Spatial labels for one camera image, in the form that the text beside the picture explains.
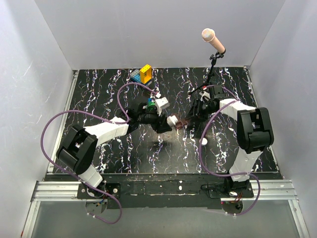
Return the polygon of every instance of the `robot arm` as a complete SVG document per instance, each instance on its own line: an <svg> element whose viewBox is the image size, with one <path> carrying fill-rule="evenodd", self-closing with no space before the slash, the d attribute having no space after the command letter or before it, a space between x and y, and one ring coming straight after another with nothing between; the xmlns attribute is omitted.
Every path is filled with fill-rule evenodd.
<svg viewBox="0 0 317 238"><path fill-rule="evenodd" d="M138 109L128 109L130 121L124 124L103 122L94 126L81 127L74 125L62 141L56 157L72 169L84 182L102 189L103 178L92 166L97 146L119 136L127 135L139 127L139 124L150 124L157 133L172 131L178 122L176 116L166 117L162 110L169 106L166 98L149 99L141 103ZM125 122L124 114L114 117L113 122Z"/></svg>
<svg viewBox="0 0 317 238"><path fill-rule="evenodd" d="M235 99L228 98L221 85L203 87L200 99L195 99L186 119L202 122L208 115L218 111ZM230 174L250 173L257 158L273 141L271 122L266 108L255 108L235 102L224 108L221 113L237 121L237 140L240 146ZM232 182L248 181L248 175L231 176Z"/></svg>

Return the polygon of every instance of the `pink microphone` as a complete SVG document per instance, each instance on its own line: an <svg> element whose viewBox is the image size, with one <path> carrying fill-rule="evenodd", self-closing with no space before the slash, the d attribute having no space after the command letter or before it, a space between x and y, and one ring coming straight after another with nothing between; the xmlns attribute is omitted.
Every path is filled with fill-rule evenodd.
<svg viewBox="0 0 317 238"><path fill-rule="evenodd" d="M202 37L203 40L206 42L209 42L213 47L215 47L215 49L219 52L224 54L226 49L224 48L224 46L222 45L222 43L220 43L220 41L218 40L218 38L216 37L216 35L214 34L214 30L211 30L209 28L206 28L205 30L203 30L202 32Z"/></svg>

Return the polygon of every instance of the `black marble table surface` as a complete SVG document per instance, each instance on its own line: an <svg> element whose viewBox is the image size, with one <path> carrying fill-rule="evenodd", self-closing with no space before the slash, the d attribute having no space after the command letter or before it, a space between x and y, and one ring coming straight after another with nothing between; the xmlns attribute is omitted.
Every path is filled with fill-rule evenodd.
<svg viewBox="0 0 317 238"><path fill-rule="evenodd" d="M113 118L120 112L116 93L129 82L131 69L80 70L70 109L83 110ZM231 90L243 103L256 106L251 85L242 67L215 68L217 84ZM194 95L188 92L206 79L208 68L156 68L153 70L152 87L166 96L170 102L164 113L185 117ZM122 105L135 107L146 102L150 94L136 85L121 92ZM72 124L91 126L99 120L82 114L69 114L64 135ZM204 173L198 159L198 143L206 123L193 128L173 129L156 134L151 126L141 125L129 135L115 138L97 147L93 164L100 173ZM203 161L215 172L225 173L232 166L238 153L236 122L220 115L211 124L203 147ZM257 160L254 172L276 172L277 166L270 149Z"/></svg>

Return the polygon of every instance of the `lego brick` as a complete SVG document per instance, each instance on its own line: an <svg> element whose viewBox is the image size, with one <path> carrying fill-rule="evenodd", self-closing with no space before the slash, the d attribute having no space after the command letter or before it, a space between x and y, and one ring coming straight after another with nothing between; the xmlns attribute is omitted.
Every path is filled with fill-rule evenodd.
<svg viewBox="0 0 317 238"><path fill-rule="evenodd" d="M141 82L147 84L152 78L152 67L150 65L145 65L140 69Z"/></svg>
<svg viewBox="0 0 317 238"><path fill-rule="evenodd" d="M132 73L130 73L130 79L134 82L137 83L142 83L141 82L141 77L140 77L140 71L138 69L136 69L135 71L133 71Z"/></svg>

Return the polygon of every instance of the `white wall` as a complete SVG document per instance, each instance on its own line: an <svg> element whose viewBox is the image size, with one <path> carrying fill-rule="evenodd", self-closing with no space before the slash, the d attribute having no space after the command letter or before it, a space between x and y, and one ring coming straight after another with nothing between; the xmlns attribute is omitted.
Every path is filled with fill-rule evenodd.
<svg viewBox="0 0 317 238"><path fill-rule="evenodd" d="M72 69L250 65L285 0L35 0Z"/></svg>
<svg viewBox="0 0 317 238"><path fill-rule="evenodd" d="M317 237L317 1L286 0L252 65L260 106L270 113L273 149L292 179L311 237Z"/></svg>
<svg viewBox="0 0 317 238"><path fill-rule="evenodd" d="M40 136L62 111L72 70L33 0L0 0L0 237L20 237L47 160ZM49 129L51 153L59 122Z"/></svg>

